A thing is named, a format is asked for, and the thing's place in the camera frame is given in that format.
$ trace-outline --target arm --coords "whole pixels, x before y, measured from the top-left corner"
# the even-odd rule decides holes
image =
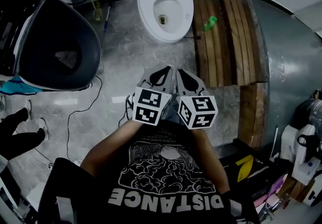
[[[128,142],[140,129],[142,123],[128,120],[110,136],[95,145],[81,164],[92,176],[97,176],[100,168],[106,164],[111,156],[126,142]]]
[[[204,173],[221,194],[230,190],[227,174],[203,129],[191,130]]]

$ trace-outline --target sneaker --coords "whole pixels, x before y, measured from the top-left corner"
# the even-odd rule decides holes
[[[48,141],[49,140],[49,133],[48,133],[48,127],[47,127],[45,119],[39,118],[38,125],[39,125],[39,128],[42,128],[45,132],[44,141]]]
[[[25,103],[25,108],[27,109],[28,111],[28,119],[26,121],[29,121],[31,120],[31,101],[30,100],[27,100],[26,103]]]
[[[6,103],[6,97],[3,95],[0,96],[0,104],[1,104],[0,111],[5,111],[7,108],[7,103]]]

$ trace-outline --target toilet seat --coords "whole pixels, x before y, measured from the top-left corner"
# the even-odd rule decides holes
[[[167,32],[161,28],[154,15],[154,3],[158,0],[138,0],[138,9],[141,19],[147,30],[157,40],[172,43],[182,39],[189,31],[193,19],[193,0],[175,0],[181,6],[181,19],[178,28]]]

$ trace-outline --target toilet bowl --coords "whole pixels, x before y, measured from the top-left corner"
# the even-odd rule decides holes
[[[193,19],[193,0],[137,0],[142,22],[157,42],[181,40]]]

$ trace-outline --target marble tile floor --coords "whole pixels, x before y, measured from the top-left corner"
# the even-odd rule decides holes
[[[107,5],[102,5],[103,18]],[[72,161],[82,160],[98,142],[111,134],[124,114],[124,98],[132,94],[144,69],[157,64],[169,65],[174,73],[183,68],[196,72],[193,39],[183,38],[176,44],[157,44],[146,33],[136,0],[115,2],[111,7],[108,28],[103,33],[104,22],[95,22],[93,9],[84,7],[79,12],[97,32],[102,47],[101,63],[97,75],[103,86],[98,100],[91,109],[75,113],[70,118],[68,155]],[[51,161],[66,158],[67,118],[75,110],[89,107],[100,87],[94,78],[90,89],[77,92],[47,92],[33,96],[7,96],[5,117],[24,107],[25,100],[32,102],[33,120],[21,123],[18,132],[36,131],[36,119],[43,117],[48,125],[50,139],[37,149]],[[219,114],[211,129],[209,139],[214,147],[230,143],[237,136],[239,118],[239,88],[235,86],[211,89],[216,97]],[[9,163],[15,180],[26,196],[39,182],[46,182],[50,170],[48,161],[36,150],[31,150]]]

